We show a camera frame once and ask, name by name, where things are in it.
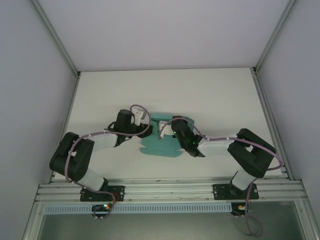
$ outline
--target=teal cloth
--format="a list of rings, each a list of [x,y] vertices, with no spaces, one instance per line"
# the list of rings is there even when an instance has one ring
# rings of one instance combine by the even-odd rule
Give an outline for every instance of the teal cloth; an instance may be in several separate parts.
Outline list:
[[[160,121],[167,122],[172,119],[174,115],[166,113],[151,113],[151,126],[152,134],[148,137],[145,137],[141,140],[141,144],[145,147],[141,147],[140,151],[143,154],[154,155],[154,156],[163,156],[176,158],[179,157],[182,152],[179,141],[173,136],[164,135],[161,140],[159,140],[159,127],[158,124]],[[195,123],[194,120],[187,116],[183,116],[186,119],[189,119],[192,123]],[[193,126],[188,123],[189,127],[193,131]]]

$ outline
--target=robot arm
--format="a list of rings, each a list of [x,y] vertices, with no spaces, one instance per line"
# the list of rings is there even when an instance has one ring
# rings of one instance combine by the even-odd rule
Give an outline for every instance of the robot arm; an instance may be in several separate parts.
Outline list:
[[[141,119],[143,119],[145,115],[145,112],[135,108],[131,110],[122,109],[119,111],[116,121],[111,123],[106,130],[124,134],[141,133],[148,127],[147,124],[141,123]],[[117,147],[132,138],[132,136],[108,133],[107,131],[103,135],[89,136],[81,139],[71,154],[68,165],[68,177],[94,191],[106,190],[108,187],[108,180],[89,169],[89,162],[92,153],[101,149]],[[151,133],[152,126],[149,126],[145,133],[137,136],[139,138],[145,138]],[[73,132],[65,134],[50,161],[49,167],[51,170],[61,175],[65,175],[65,167],[69,151],[79,137],[80,136],[78,134]]]
[[[211,139],[211,137],[206,136],[207,139],[205,139],[198,134],[194,134],[188,123],[183,119],[172,121],[171,128],[181,147],[193,157],[224,155],[227,152],[232,155],[241,166],[241,169],[235,173],[229,184],[230,193],[235,197],[241,195],[256,178],[263,178],[274,158],[271,154],[256,146],[252,146],[252,150],[249,151],[250,144],[228,140],[229,138],[209,141],[207,139]],[[246,128],[242,128],[236,135],[230,136],[230,138],[235,137],[256,143],[276,153],[273,146]]]

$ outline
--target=white wall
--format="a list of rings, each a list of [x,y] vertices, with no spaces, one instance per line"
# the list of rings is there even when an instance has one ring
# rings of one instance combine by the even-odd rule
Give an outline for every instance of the white wall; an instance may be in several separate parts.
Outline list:
[[[254,66],[288,0],[39,0],[82,72]]]
[[[0,33],[0,239],[18,240],[75,79],[30,1],[1,1]]]
[[[299,1],[260,77],[295,179],[320,223],[320,1]]]

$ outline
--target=aluminum frame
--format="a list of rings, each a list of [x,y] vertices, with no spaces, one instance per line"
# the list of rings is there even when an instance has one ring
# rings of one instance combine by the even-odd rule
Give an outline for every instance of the aluminum frame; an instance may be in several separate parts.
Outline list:
[[[60,53],[69,65],[77,81],[73,90],[71,100],[68,107],[68,112],[65,117],[63,128],[61,130],[61,138],[66,131],[70,113],[72,110],[74,98],[77,92],[77,86],[80,78],[80,72],[76,69],[67,50],[61,42],[54,27],[50,23],[45,11],[38,0],[30,0],[34,5],[37,13],[46,26],[49,34],[56,43]],[[283,29],[285,22],[289,18],[298,0],[289,0],[282,15],[273,30],[267,45],[265,46],[255,69],[257,72],[264,63],[272,46]],[[275,120],[272,116],[271,109],[266,98],[262,83],[253,68],[250,68],[252,78],[256,87],[261,107],[272,137],[272,141],[285,163],[285,168],[282,168],[282,176],[268,177],[256,181],[260,199],[257,202],[270,201],[294,201],[297,209],[297,215],[301,222],[301,229],[304,232],[306,239],[320,239],[319,227],[312,211],[308,196],[302,181],[293,180],[292,173],[286,158],[286,154],[281,143],[279,133],[276,127]],[[48,204],[73,204],[79,205],[82,202],[80,199],[80,188],[74,184],[63,183],[62,181],[54,180],[50,176],[48,184],[39,185],[38,191],[32,206],[28,223],[26,225],[23,240],[38,239],[41,231],[44,211]],[[208,203],[208,202],[225,202],[215,201],[213,198],[212,184],[228,183],[229,178],[198,178],[198,179],[132,179],[132,180],[117,180],[111,179],[110,184],[121,184],[126,186],[125,203]]]

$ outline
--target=black mounting bracket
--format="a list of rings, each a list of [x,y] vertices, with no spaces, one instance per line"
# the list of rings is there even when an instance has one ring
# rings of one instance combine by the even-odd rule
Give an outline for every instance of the black mounting bracket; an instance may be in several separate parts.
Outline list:
[[[125,197],[125,186],[109,186],[108,180],[105,179],[101,189],[99,191],[112,193],[116,202],[123,202]],[[88,189],[82,188],[80,191],[81,202],[112,202],[113,198],[109,194],[95,193]]]
[[[249,187],[244,191],[239,191],[239,194],[234,195],[232,192],[232,184],[213,184],[214,200],[246,200]],[[257,185],[253,184],[250,191],[250,199],[259,199]]]

